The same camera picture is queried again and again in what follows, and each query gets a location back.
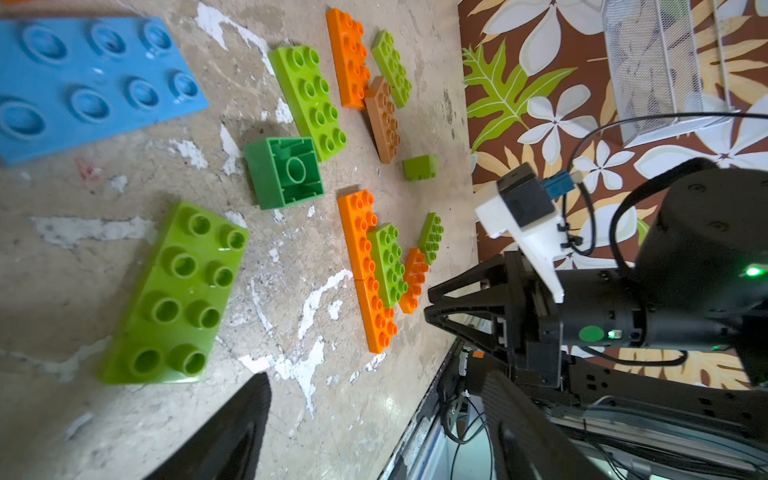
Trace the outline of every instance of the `lime green duplo brick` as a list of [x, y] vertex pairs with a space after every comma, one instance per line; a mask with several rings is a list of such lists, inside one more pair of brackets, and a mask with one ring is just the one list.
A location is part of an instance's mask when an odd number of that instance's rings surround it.
[[397, 108], [403, 108], [411, 98], [411, 82], [406, 78], [406, 68], [400, 63], [400, 52], [395, 50], [395, 39], [386, 30], [379, 32], [371, 47], [373, 58], [392, 87], [392, 99]]
[[376, 279], [379, 281], [379, 298], [384, 308], [394, 308], [402, 295], [408, 291], [408, 284], [402, 278], [406, 268], [400, 263], [402, 249], [397, 245], [400, 232], [391, 223], [384, 223], [368, 232], [371, 242], [371, 257], [376, 264]]
[[265, 138], [245, 147], [261, 210], [290, 207], [325, 195], [312, 138]]
[[101, 365], [107, 383], [200, 379], [248, 231], [188, 202], [173, 210]]
[[320, 56], [312, 47], [272, 50], [270, 62], [302, 137], [315, 141], [317, 160], [324, 162], [346, 148], [339, 111], [331, 104], [330, 86], [320, 74]]
[[440, 250], [443, 231], [440, 221], [437, 214], [428, 214], [419, 238], [419, 250], [424, 253], [424, 261], [427, 265], [432, 265], [437, 258], [437, 251]]
[[437, 155], [422, 155], [402, 162], [402, 170], [411, 182], [435, 178], [437, 175]]

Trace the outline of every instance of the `floral patterned fabric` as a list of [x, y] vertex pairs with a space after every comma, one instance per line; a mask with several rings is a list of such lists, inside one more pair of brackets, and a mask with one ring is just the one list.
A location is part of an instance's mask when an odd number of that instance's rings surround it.
[[[741, 111], [768, 113], [768, 63], [764, 61], [768, 0], [716, 2], [732, 104]], [[705, 104], [722, 109], [724, 82], [712, 2], [692, 0], [691, 4]], [[589, 131], [617, 118], [601, 0], [463, 0], [458, 12], [475, 191], [522, 163], [530, 164], [540, 177], [550, 177], [563, 168], [563, 158]], [[757, 119], [725, 121], [631, 149], [622, 146], [618, 129], [596, 137], [579, 152], [574, 170], [583, 173], [591, 192], [598, 248], [592, 257], [569, 254], [557, 262], [557, 268], [615, 266], [607, 246], [608, 226], [619, 203], [634, 188], [692, 157], [710, 158], [723, 168], [768, 170], [767, 137], [768, 122]], [[622, 216], [617, 240], [627, 260], [637, 255], [663, 195], [640, 202]], [[591, 224], [584, 202], [578, 195], [568, 195], [566, 209], [571, 227], [589, 243]], [[513, 243], [508, 234], [488, 238], [480, 223], [477, 231], [480, 261]], [[649, 360], [679, 355], [613, 348], [607, 353]], [[615, 368], [715, 388], [748, 386], [738, 358], [729, 353], [694, 353], [680, 367]]]

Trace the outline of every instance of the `green leaf pattern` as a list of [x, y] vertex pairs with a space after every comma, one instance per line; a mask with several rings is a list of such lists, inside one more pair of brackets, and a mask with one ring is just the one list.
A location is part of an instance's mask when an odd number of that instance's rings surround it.
[[508, 128], [520, 122], [525, 128], [528, 125], [522, 120], [522, 115], [528, 112], [528, 99], [546, 97], [576, 68], [561, 68], [550, 71], [534, 80], [527, 88], [528, 76], [520, 65], [512, 69], [506, 81], [502, 78], [504, 67], [507, 65], [506, 43], [503, 41], [493, 56], [491, 63], [485, 61], [483, 45], [477, 49], [464, 49], [464, 65], [472, 72], [464, 77], [467, 85], [482, 85], [486, 98], [481, 98], [467, 107], [468, 118], [482, 118], [501, 112], [502, 114], [489, 121], [480, 135], [472, 144], [472, 152], [486, 140], [493, 140], [503, 134]]
[[645, 236], [648, 235], [650, 227], [647, 223], [643, 222], [639, 218], [637, 219], [637, 245], [640, 246], [645, 241]]

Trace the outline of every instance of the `green led light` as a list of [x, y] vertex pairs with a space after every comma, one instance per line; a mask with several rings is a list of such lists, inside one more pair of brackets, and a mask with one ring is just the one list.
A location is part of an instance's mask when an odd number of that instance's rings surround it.
[[765, 273], [765, 270], [757, 266], [751, 266], [744, 272], [747, 276], [759, 276]]

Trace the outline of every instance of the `concrete floor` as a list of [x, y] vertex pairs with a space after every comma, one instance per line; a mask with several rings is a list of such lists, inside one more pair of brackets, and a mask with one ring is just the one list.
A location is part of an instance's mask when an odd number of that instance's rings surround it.
[[[349, 146], [321, 166], [326, 196], [279, 212], [253, 205], [233, 142], [242, 148], [267, 136], [298, 135], [292, 123], [280, 123], [280, 87], [262, 61], [260, 38], [273, 47], [315, 47], [340, 104], [325, 19], [330, 7], [205, 1], [0, 7], [4, 18], [160, 17], [210, 102], [198, 114], [0, 168], [4, 478], [143, 477], [264, 367], [273, 402], [257, 478], [375, 478], [452, 340], [425, 323], [421, 308], [412, 316], [397, 309], [400, 334], [386, 356], [367, 351], [336, 195], [369, 188], [381, 221], [400, 229], [405, 252], [417, 244], [425, 215], [438, 212], [446, 234], [427, 286], [476, 263], [455, 1], [331, 5], [366, 26], [368, 45], [380, 28], [395, 36], [414, 85], [408, 106], [396, 113], [399, 158], [438, 154], [437, 178], [413, 184], [399, 164], [380, 164], [364, 115], [340, 108]], [[378, 74], [372, 58], [368, 66]], [[95, 377], [101, 353], [151, 254], [153, 228], [180, 199], [242, 215], [251, 232], [205, 379], [103, 385]]]

